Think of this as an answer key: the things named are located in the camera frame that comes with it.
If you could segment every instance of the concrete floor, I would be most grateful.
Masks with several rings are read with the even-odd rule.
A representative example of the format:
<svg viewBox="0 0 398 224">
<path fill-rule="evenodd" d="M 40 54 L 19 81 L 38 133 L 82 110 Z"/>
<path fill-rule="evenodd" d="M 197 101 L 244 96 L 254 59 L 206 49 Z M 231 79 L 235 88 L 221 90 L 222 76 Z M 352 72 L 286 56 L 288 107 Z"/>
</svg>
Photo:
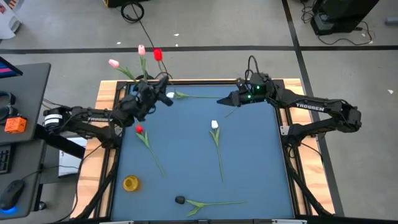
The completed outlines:
<svg viewBox="0 0 398 224">
<path fill-rule="evenodd" d="M 299 44 L 322 46 L 310 25 L 300 20 L 299 1 L 287 2 Z M 146 12 L 142 23 L 157 46 L 293 46 L 282 1 L 151 0 L 143 6 Z M 397 1 L 381 0 L 365 18 L 377 35 L 372 45 L 398 45 L 398 27 L 386 27 L 383 23 L 386 16 L 397 14 L 397 8 Z M 0 43 L 0 54 L 1 49 L 149 46 L 139 24 L 127 24 L 117 9 L 105 8 L 100 0 L 25 0 L 19 16 L 24 25 L 15 38 Z M 361 32 L 334 34 L 325 40 L 340 37 L 356 42 L 366 40 Z M 164 53 L 166 66 L 175 78 L 240 77 L 250 55 L 255 55 L 260 69 L 274 78 L 302 77 L 293 50 Z M 346 99 L 363 114 L 363 127 L 357 133 L 334 132 L 325 138 L 345 215 L 398 219 L 398 139 L 394 136 L 398 123 L 394 119 L 398 103 L 398 52 L 306 51 L 302 55 L 314 95 Z M 136 53 L 2 56 L 14 64 L 50 62 L 52 71 L 45 97 L 65 105 L 94 106 L 101 80 L 125 78 L 107 64 L 110 58 L 129 65 L 132 71 L 139 70 Z M 157 71 L 152 60 L 148 60 L 148 67 L 149 73 Z M 73 194 L 72 182 L 47 185 L 43 200 L 49 202 L 49 209 L 0 223 L 53 222 L 68 213 Z M 51 206 L 56 201 L 58 206 Z"/>
</svg>

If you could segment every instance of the blue table surface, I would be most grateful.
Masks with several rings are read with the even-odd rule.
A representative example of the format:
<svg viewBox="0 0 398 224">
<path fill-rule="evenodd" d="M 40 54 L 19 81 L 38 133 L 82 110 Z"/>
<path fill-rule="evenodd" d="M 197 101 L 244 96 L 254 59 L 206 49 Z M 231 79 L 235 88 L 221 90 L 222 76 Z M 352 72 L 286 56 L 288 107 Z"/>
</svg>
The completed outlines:
<svg viewBox="0 0 398 224">
<path fill-rule="evenodd" d="M 174 89 L 189 95 L 224 97 L 236 87 L 168 87 L 168 91 Z M 225 118 L 232 110 L 217 104 L 216 99 L 174 99 L 171 107 L 156 104 L 156 112 L 141 124 L 166 177 L 136 136 L 135 127 L 126 128 L 112 221 L 293 218 L 274 108 L 265 102 L 246 105 Z M 224 182 L 209 133 L 214 119 L 220 126 Z M 123 189 L 128 175 L 139 178 L 139 191 Z M 197 202 L 245 203 L 213 205 L 187 217 L 194 206 L 175 203 L 178 195 Z"/>
</svg>

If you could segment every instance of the wooden table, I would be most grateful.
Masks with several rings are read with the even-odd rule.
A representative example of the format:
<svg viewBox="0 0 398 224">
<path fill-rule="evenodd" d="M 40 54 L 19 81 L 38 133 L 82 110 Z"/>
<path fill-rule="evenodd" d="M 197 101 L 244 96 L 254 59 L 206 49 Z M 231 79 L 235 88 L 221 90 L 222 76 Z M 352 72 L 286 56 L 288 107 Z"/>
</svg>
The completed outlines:
<svg viewBox="0 0 398 224">
<path fill-rule="evenodd" d="M 303 95 L 303 88 L 300 79 L 288 78 L 288 79 L 283 79 L 283 81 L 285 83 L 286 89 L 290 89 L 294 93 Z M 101 82 L 101 85 L 99 86 L 98 97 L 95 104 L 96 109 L 107 108 L 111 110 L 113 108 L 117 82 L 118 80 Z M 120 94 L 121 94 L 120 97 L 123 97 L 124 91 L 121 91 Z M 293 123 L 308 124 L 312 122 L 308 110 L 291 108 L 290 112 Z M 283 124 L 287 125 L 287 118 L 284 116 L 285 113 L 283 112 L 281 114 L 282 114 Z M 96 125 L 101 126 L 107 124 L 96 123 Z M 318 144 L 315 138 L 306 137 L 302 142 L 318 150 Z M 100 142 L 96 139 L 89 140 L 87 143 L 85 155 L 89 154 L 99 144 Z M 308 188 L 326 210 L 328 210 L 331 213 L 334 213 L 329 186 L 326 181 L 326 175 L 320 156 L 316 152 L 312 151 L 311 149 L 307 148 L 304 145 L 301 145 L 298 148 L 298 150 L 300 153 L 303 173 Z M 101 168 L 104 161 L 104 155 L 105 155 L 104 149 L 99 148 L 90 157 L 87 157 L 85 159 L 81 168 L 81 174 L 78 181 L 78 203 L 71 217 L 76 217 L 77 215 L 79 215 L 96 193 L 100 182 Z M 112 166 L 113 157 L 114 157 L 114 151 L 111 151 L 111 153 L 109 154 L 108 171 Z M 305 214 L 302 193 L 297 184 L 295 184 L 295 189 L 297 192 L 300 213 Z M 103 194 L 103 199 L 101 202 L 101 210 L 99 212 L 100 217 L 106 216 L 106 205 L 108 200 L 109 200 L 109 187 Z"/>
</svg>

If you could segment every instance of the computer mouse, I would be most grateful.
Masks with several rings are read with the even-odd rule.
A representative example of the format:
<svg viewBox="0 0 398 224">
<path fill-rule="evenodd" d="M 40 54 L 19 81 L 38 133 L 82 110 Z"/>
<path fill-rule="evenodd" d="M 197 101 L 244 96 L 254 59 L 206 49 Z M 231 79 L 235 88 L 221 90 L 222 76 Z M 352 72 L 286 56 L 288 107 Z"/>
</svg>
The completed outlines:
<svg viewBox="0 0 398 224">
<path fill-rule="evenodd" d="M 0 209 L 12 209 L 17 204 L 24 187 L 25 182 L 23 180 L 12 181 L 0 196 Z"/>
</svg>

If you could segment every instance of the keyboard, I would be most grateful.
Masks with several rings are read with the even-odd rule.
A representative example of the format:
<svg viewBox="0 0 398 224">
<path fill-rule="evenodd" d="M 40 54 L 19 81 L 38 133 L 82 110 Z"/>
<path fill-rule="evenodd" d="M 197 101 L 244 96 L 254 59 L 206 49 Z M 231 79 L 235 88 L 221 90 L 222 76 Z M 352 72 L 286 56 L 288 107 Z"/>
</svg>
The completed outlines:
<svg viewBox="0 0 398 224">
<path fill-rule="evenodd" d="M 13 155 L 14 147 L 12 145 L 0 146 L 0 174 L 7 174 L 11 171 Z"/>
</svg>

